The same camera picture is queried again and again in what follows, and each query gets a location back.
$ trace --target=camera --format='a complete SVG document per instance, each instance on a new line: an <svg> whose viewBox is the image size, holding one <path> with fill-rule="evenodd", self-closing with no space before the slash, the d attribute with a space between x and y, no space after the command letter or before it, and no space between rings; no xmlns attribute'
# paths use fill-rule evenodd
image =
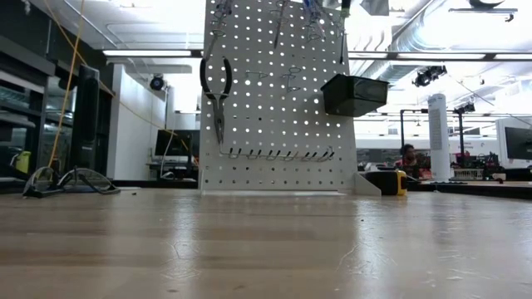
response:
<svg viewBox="0 0 532 299"><path fill-rule="evenodd" d="M417 77L412 84L416 87L426 87L446 73L447 68L445 66L429 66L424 71L417 72Z"/></svg>
<svg viewBox="0 0 532 299"><path fill-rule="evenodd" d="M162 74L153 75L150 82L150 88L153 91L162 91L165 88L165 79Z"/></svg>

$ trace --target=column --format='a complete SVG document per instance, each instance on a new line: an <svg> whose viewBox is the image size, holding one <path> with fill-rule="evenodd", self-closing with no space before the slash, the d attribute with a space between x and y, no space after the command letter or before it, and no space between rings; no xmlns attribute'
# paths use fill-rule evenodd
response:
<svg viewBox="0 0 532 299"><path fill-rule="evenodd" d="M436 94L429 98L428 103L432 178L446 182L451 177L446 97Z"/></svg>

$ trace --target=cable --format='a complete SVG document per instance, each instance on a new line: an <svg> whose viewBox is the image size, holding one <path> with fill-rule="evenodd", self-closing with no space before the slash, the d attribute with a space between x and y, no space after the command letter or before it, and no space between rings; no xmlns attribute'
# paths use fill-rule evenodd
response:
<svg viewBox="0 0 532 299"><path fill-rule="evenodd" d="M175 128L175 121L177 120L177 115L174 114L174 124L172 125L172 131ZM170 144L172 143L172 139L174 138L174 135L170 135L170 140L168 140L168 145L166 146L165 153L163 154L163 160L160 162L160 177L163 177L163 168L165 167L165 159L166 159L166 153L168 153L168 149L170 148Z"/></svg>
<svg viewBox="0 0 532 299"><path fill-rule="evenodd" d="M59 142L59 135L61 134L61 127L63 125L63 118L65 117L65 109L67 108L67 100L70 95L70 86L72 84L72 75L74 74L74 66L76 65L77 57L77 48L80 44L81 32L83 32L83 10L85 9L85 0L81 0L81 9L80 9L80 21L77 24L77 36L76 43L74 45L74 52L72 53L72 63L70 65L70 73L68 74L68 83L66 84L65 97L63 99L63 105L61 108L61 115L59 116L59 125L57 126L56 138L53 142L52 155L50 156L50 161L48 162L48 167L52 167L53 158L56 155L57 143Z"/></svg>
<svg viewBox="0 0 532 299"><path fill-rule="evenodd" d="M486 102L486 103L488 103L488 104L494 106L495 108L497 107L495 104L489 102L487 99L483 98L481 95L479 95L479 94L477 94L476 92L474 92L471 88L467 87L464 83L462 83L462 82L458 81L457 79L455 79L455 77L453 77L453 76L451 76L451 75L449 75L449 77L450 77L452 80L456 81L456 83L458 83L458 84L461 85L462 87L466 88L466 89L467 89L470 93L472 93L474 96L477 96L478 98L480 98L480 99L483 100L484 102ZM513 117L513 118L515 118L516 120L518 120L518 121L520 121L520 122L522 122L522 123L524 123L524 124L527 124L527 125L530 126L530 128L532 128L532 124L529 123L529 122L526 121L526 120L522 120L521 118L519 118L519 117L517 117L517 116L515 116L515 115L512 115L511 113L504 113L504 112L503 112L502 114L503 114L503 115L507 115L507 116L509 116L509 117Z"/></svg>
<svg viewBox="0 0 532 299"><path fill-rule="evenodd" d="M46 5L47 7L47 10L48 12L50 13L50 15L52 16L52 19L53 21L56 23L57 27L59 28L59 31L61 32L61 34L65 37L66 39L66 42L68 42L68 44L70 45L70 47L74 50L74 55L76 55L77 57L80 58L81 62L83 62L83 64L85 64L86 66L89 66L89 64L86 62L86 60L83 58L83 56L80 54L80 52L77 50L77 47L72 44L72 41L70 40L70 38L68 37L67 33L65 32L65 30L63 29L63 27L61 26L61 24L59 23L58 19L57 19L57 16L56 14L52 11L52 8L50 7L50 3L48 2L48 0L43 0L44 1L44 4ZM109 87L106 86L105 83L103 83L101 80L99 80L100 82L100 86L103 88L103 90L108 93L110 96L112 96L112 99L116 99L116 95L113 91L111 91L111 89ZM138 113L136 113L134 110L132 110L128 105L124 104L121 100L117 99L120 103L120 105L123 105L124 108L126 108L129 112L131 112L133 115L135 115L136 117L140 118L141 120L153 125L154 127L158 128L158 129L161 129L161 130L164 130L165 132L167 133L170 133L172 135L175 135L175 136L178 136L175 132L173 131L170 131L170 130L167 130L165 128L163 128L162 126L160 125L157 125L157 124L154 124L153 122L147 120L146 118L144 118L142 115L139 115ZM191 151L191 149L189 149L189 147L186 145L186 143L181 140L181 143L183 144L183 146L185 147L185 149L187 151ZM194 157L194 162L197 166L200 165L200 163L198 162L198 160Z"/></svg>

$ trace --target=hanging tool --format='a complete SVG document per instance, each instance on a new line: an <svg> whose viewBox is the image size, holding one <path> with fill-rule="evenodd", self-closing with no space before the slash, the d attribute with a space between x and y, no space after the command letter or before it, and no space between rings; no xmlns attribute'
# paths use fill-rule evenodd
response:
<svg viewBox="0 0 532 299"><path fill-rule="evenodd" d="M213 93L207 84L206 77L206 68L207 60L204 58L201 60L199 65L199 80L201 82L201 87L203 92L213 104L214 112L214 128L216 129L216 137L218 138L218 143L224 143L224 129L225 129L225 117L224 117L224 101L229 97L231 92L231 86L233 85L233 68L229 63L229 59L224 57L224 67L225 67L225 88L224 91L219 93Z"/></svg>
<svg viewBox="0 0 532 299"><path fill-rule="evenodd" d="M325 39L325 30L320 24L322 18L321 11L324 11L321 3L317 0L303 0L303 8L308 14L308 24L305 25L307 28L307 41Z"/></svg>
<svg viewBox="0 0 532 299"><path fill-rule="evenodd" d="M343 64L343 57L345 56L344 48L346 46L346 18L350 16L351 0L342 0L342 11L340 12L341 27L342 27L342 49L340 49L340 64Z"/></svg>
<svg viewBox="0 0 532 299"><path fill-rule="evenodd" d="M216 28L211 31L213 33L213 39L204 54L204 59L207 61L210 59L210 54L213 52L214 44L218 41L218 37L225 36L225 32L222 30L222 27L225 26L224 19L233 13L232 7L233 0L221 0L218 4L216 4L216 11L214 12L215 20L213 21L213 23L216 23Z"/></svg>
<svg viewBox="0 0 532 299"><path fill-rule="evenodd" d="M277 20L277 33L275 34L275 42L273 42L273 49L277 49L277 45L279 43L279 34L281 33L281 26L283 25L284 9L288 4L288 0L279 0L277 1L276 5L278 5L279 3L281 3L281 10L279 12L279 19Z"/></svg>

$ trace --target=computer monitor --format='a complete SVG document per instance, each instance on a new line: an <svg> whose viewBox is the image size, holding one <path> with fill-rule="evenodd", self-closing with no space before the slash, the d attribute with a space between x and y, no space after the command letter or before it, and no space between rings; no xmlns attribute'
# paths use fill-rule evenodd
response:
<svg viewBox="0 0 532 299"><path fill-rule="evenodd" d="M508 159L532 160L532 130L505 128Z"/></svg>
<svg viewBox="0 0 532 299"><path fill-rule="evenodd" d="M157 133L157 143L155 145L155 155L156 156L188 156L190 149L190 141L192 140L192 155L200 155L200 131L199 130L174 130L177 135L174 135L166 130L159 130Z"/></svg>

